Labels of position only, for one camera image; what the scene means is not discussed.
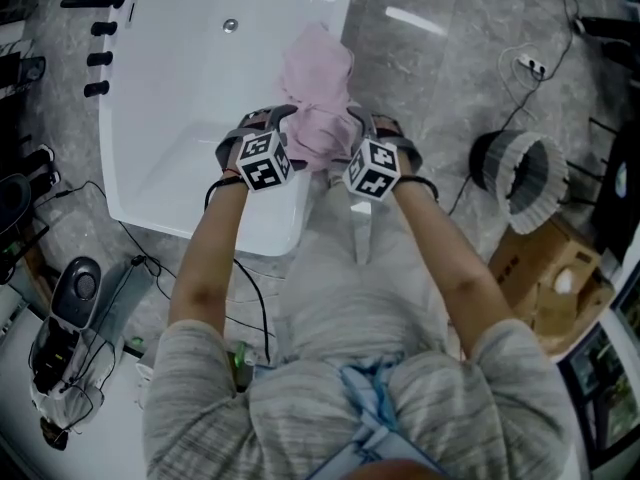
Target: pink towel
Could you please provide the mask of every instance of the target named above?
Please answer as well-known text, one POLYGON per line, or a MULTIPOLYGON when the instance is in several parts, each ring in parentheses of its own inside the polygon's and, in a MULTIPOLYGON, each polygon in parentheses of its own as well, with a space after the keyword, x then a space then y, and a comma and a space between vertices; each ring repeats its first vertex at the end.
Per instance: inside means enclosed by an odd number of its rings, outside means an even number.
POLYGON ((353 54, 322 23, 312 23, 284 54, 280 86, 298 112, 288 118, 287 153, 318 171, 350 158, 358 124, 347 113, 353 54))

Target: blue cloth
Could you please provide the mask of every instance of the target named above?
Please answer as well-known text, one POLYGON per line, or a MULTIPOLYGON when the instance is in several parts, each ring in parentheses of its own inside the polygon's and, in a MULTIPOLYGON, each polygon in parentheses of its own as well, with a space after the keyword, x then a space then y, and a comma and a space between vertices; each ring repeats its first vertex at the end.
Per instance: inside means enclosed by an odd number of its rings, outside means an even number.
POLYGON ((336 480, 359 467, 387 459, 409 459, 447 476, 436 461, 399 433, 389 379, 401 358, 387 357, 337 366, 349 400, 360 413, 360 428, 333 457, 308 480, 336 480))

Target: gray marble floor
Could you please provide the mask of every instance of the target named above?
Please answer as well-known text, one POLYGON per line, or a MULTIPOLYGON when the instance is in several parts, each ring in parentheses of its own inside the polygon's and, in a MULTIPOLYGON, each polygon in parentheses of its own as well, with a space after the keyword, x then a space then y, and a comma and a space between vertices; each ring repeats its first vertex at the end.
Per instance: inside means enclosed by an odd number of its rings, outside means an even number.
MULTIPOLYGON (((28 96, 23 128, 53 146, 65 187, 80 186, 87 179, 102 184, 96 100, 82 97, 82 88, 97 81, 97 72, 86 67, 85 59, 100 48, 88 32, 104 13, 62 10, 59 1, 40 0, 27 26, 27 35, 36 40, 37 53, 47 57, 49 67, 28 96)), ((624 12, 621 0, 578 1, 584 15, 618 17, 624 12)), ((344 34, 345 44, 356 56, 352 96, 400 120, 424 155, 425 174, 437 183, 446 209, 467 175, 473 140, 499 129, 514 108, 498 75, 500 53, 530 42, 539 60, 553 67, 569 39, 562 0, 353 0, 344 34), (397 19, 407 13, 421 26, 397 19)), ((503 71, 516 97, 522 98, 526 90, 514 79, 508 62, 503 71)), ((512 126, 547 133, 569 159, 598 168, 610 137, 591 130, 587 119, 592 115, 612 126, 620 124, 628 112, 626 75, 601 58, 597 45, 576 38, 556 76, 530 100, 529 109, 537 120, 520 113, 512 126)), ((595 187, 578 184, 583 195, 593 195, 595 187)), ((576 224, 588 216, 582 208, 567 208, 566 213, 576 224)), ((56 200, 40 215, 52 224, 43 248, 58 269, 80 254, 108 266, 137 253, 92 187, 56 200)), ((485 258, 506 226, 496 204, 474 186, 467 187, 454 220, 485 258)), ((185 240, 131 229, 150 254, 177 270, 185 240)), ((266 274, 255 278, 273 316, 280 278, 292 255, 275 260, 246 254, 239 258, 266 274)), ((163 276, 160 283, 170 290, 172 279, 163 276)), ((229 315, 261 327, 255 293, 238 272, 229 294, 236 301, 229 302, 229 315)), ((143 338, 145 348, 164 329, 167 312, 167 300, 153 289, 136 310, 127 338, 143 338)), ((231 341, 242 339, 262 347, 261 334, 252 329, 229 322, 226 333, 231 341)))

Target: black and white marker cube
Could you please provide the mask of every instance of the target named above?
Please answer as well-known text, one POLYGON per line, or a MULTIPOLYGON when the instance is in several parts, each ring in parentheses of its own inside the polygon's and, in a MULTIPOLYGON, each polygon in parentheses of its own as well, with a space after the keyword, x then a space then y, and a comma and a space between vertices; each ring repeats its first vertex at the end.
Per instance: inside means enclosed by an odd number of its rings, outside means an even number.
POLYGON ((245 136, 236 163, 252 192, 285 185, 294 175, 280 134, 275 130, 245 136))
POLYGON ((364 139, 344 172, 347 189, 369 199, 382 201, 400 178, 398 152, 394 145, 364 139))

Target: white bathtub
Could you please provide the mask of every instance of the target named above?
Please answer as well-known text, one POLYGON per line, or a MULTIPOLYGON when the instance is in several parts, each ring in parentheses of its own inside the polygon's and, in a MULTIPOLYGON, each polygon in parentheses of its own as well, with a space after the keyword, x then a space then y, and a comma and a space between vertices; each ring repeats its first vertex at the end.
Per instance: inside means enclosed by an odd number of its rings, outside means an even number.
MULTIPOLYGON (((220 176, 215 148, 244 114, 281 103, 282 53, 305 25, 340 37, 350 0, 126 0, 104 50, 100 150, 109 212, 190 238, 208 187, 220 176), (223 23, 239 26, 225 33, 223 23)), ((250 194, 237 248, 267 256, 298 242, 309 176, 250 194)))

